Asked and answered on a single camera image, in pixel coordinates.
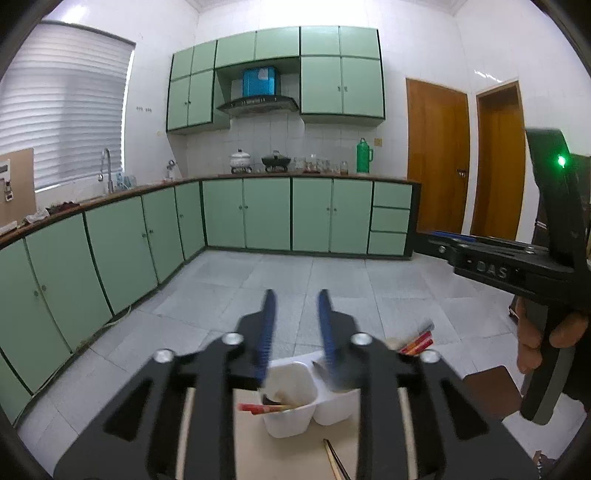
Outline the green kitchen cabinets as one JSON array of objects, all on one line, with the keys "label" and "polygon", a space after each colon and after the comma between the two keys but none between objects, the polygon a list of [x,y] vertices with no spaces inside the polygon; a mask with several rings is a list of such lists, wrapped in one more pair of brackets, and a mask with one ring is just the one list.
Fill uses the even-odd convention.
[{"label": "green kitchen cabinets", "polygon": [[166,130],[188,134],[274,111],[304,121],[386,119],[380,34],[353,26],[256,30],[173,54]]},{"label": "green kitchen cabinets", "polygon": [[374,176],[245,175],[76,206],[1,242],[1,408],[17,419],[94,334],[205,249],[408,258],[421,187]]}]

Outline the white double utensil holder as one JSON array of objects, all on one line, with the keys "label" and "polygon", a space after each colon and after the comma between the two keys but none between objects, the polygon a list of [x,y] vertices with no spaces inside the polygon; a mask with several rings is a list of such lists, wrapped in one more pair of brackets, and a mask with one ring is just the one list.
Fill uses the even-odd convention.
[{"label": "white double utensil holder", "polygon": [[311,421],[332,426],[352,417],[360,406],[358,390],[336,392],[315,368],[324,366],[324,353],[312,353],[270,362],[259,397],[294,405],[280,413],[263,414],[267,433],[276,439],[301,435]]}]

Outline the wooden chopstick red end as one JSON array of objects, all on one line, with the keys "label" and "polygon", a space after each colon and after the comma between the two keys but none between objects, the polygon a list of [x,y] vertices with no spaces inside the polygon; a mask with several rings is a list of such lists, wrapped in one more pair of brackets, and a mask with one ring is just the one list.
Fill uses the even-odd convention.
[{"label": "wooden chopstick red end", "polygon": [[424,350],[429,348],[433,344],[433,335],[432,332],[435,328],[433,322],[430,322],[422,327],[419,332],[419,335],[409,341],[404,347],[401,347],[399,350],[400,353],[404,355],[419,355]]}]

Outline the wooden chopstick red patterned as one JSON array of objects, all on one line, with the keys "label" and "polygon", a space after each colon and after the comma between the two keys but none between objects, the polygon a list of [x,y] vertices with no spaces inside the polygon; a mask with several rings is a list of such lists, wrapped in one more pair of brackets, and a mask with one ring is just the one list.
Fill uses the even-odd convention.
[{"label": "wooden chopstick red patterned", "polygon": [[288,410],[293,410],[293,405],[266,405],[253,403],[238,403],[236,409],[240,412],[249,412],[252,415],[264,415],[270,413],[280,413]]}]

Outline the black wok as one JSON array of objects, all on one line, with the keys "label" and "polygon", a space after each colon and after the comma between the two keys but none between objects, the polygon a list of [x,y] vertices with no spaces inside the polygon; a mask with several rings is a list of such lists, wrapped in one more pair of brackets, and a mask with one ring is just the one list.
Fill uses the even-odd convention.
[{"label": "black wok", "polygon": [[273,150],[269,155],[263,156],[262,163],[266,173],[287,173],[291,158]]}]

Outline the blue box on hood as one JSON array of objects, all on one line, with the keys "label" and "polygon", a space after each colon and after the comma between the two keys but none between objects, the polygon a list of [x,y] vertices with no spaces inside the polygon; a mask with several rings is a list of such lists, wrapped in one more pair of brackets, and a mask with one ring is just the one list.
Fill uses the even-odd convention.
[{"label": "blue box on hood", "polygon": [[280,94],[280,73],[276,67],[245,69],[242,72],[242,96]]}]

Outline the cardboard board with device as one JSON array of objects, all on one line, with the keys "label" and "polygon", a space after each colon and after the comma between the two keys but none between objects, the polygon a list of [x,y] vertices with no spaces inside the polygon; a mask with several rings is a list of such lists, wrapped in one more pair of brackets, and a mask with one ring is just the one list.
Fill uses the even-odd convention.
[{"label": "cardboard board with device", "polygon": [[36,210],[34,151],[18,150],[1,156],[1,226],[21,223]]}]

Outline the green thermos jug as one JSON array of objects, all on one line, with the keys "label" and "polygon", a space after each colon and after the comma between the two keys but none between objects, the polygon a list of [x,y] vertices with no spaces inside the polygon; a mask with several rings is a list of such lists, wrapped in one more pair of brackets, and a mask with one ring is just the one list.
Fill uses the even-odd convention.
[{"label": "green thermos jug", "polygon": [[356,144],[356,172],[369,174],[370,163],[374,159],[374,149],[367,143],[365,138],[360,138]]}]

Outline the green lower kitchen cabinets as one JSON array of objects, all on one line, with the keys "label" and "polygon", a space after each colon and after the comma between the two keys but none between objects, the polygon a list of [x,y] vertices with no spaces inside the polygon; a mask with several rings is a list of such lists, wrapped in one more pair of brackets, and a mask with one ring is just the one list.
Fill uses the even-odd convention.
[{"label": "green lower kitchen cabinets", "polygon": [[76,206],[1,242],[1,408],[17,419],[94,334],[205,249],[408,258],[421,187],[374,176],[245,175]]}]

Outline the white window blinds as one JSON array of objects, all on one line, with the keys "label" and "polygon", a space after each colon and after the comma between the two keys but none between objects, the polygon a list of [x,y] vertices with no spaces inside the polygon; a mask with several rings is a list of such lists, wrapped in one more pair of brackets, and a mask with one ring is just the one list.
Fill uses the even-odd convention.
[{"label": "white window blinds", "polygon": [[108,148],[123,168],[123,127],[135,46],[58,22],[38,24],[1,80],[1,151],[32,148],[41,190],[99,174]]}]

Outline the chrome sink faucet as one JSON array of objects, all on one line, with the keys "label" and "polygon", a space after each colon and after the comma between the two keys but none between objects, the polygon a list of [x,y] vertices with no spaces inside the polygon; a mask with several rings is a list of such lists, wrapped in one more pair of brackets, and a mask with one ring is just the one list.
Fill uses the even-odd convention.
[{"label": "chrome sink faucet", "polygon": [[105,191],[107,195],[110,195],[114,192],[111,155],[108,148],[104,148],[101,152],[98,181],[105,184]]}]

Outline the white cooking pot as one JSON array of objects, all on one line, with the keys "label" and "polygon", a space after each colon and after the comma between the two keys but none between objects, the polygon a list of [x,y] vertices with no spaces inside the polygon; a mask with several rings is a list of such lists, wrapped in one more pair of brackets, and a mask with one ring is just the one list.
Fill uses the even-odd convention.
[{"label": "white cooking pot", "polygon": [[231,174],[242,174],[252,172],[252,157],[249,153],[238,149],[229,156],[229,166]]}]

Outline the brown wooden chair seat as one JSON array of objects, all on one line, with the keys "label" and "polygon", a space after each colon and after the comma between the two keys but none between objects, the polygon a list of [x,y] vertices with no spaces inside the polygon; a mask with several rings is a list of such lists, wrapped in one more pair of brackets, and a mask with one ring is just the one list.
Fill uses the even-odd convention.
[{"label": "brown wooden chair seat", "polygon": [[480,407],[499,420],[520,410],[522,395],[504,365],[469,374],[463,382]]}]

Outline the green upper kitchen cabinets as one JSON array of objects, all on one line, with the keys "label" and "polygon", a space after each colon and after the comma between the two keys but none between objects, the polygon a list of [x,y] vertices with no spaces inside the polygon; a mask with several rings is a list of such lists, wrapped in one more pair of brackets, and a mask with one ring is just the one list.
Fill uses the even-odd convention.
[{"label": "green upper kitchen cabinets", "polygon": [[304,121],[386,119],[380,34],[353,26],[256,30],[173,54],[166,130],[188,134],[274,111]]}]

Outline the glass jars on counter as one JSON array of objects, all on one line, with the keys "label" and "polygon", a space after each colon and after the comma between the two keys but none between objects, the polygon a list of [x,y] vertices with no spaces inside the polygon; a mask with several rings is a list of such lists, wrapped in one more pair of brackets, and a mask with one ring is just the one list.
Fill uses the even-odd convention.
[{"label": "glass jars on counter", "polygon": [[346,176],[349,174],[349,165],[345,161],[332,161],[329,158],[311,154],[294,157],[294,171],[307,175]]}]

